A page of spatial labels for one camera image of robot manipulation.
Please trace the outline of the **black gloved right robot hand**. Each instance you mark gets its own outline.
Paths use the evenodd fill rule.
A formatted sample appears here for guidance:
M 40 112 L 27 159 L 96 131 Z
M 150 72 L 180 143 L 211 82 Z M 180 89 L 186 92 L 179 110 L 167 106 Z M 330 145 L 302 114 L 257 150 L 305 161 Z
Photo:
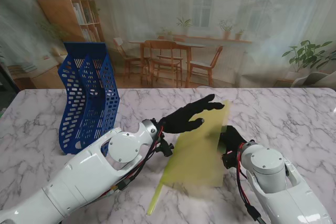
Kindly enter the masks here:
M 226 126 L 225 132 L 220 133 L 218 148 L 224 154 L 228 152 L 236 152 L 241 144 L 247 141 L 239 134 L 239 132 L 232 126 Z

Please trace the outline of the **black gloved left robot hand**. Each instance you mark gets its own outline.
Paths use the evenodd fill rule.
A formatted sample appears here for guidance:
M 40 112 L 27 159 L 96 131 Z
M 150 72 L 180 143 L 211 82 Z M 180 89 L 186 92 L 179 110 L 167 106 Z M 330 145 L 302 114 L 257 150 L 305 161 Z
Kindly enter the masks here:
M 163 128 L 163 132 L 171 134 L 179 134 L 195 130 L 199 128 L 205 120 L 203 118 L 191 120 L 194 115 L 199 114 L 204 110 L 221 110 L 224 108 L 224 104 L 220 102 L 212 102 L 214 98 L 215 94 L 210 94 L 195 102 L 189 103 L 172 114 L 160 119 L 158 126 Z

